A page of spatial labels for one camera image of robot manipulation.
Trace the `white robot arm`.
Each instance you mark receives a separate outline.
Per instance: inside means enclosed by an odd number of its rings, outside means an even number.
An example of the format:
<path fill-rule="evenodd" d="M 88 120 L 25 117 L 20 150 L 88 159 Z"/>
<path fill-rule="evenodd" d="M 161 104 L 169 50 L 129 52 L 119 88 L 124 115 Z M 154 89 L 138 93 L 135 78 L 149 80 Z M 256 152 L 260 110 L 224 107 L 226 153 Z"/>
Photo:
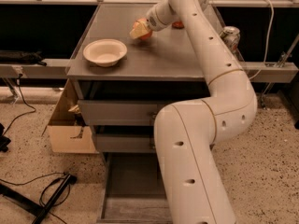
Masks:
<path fill-rule="evenodd" d="M 154 121 L 154 141 L 173 224 L 237 224 L 211 145 L 243 133 L 257 98 L 234 54 L 206 18 L 208 0 L 162 0 L 131 37 L 181 20 L 206 81 L 209 97 L 175 102 Z"/>

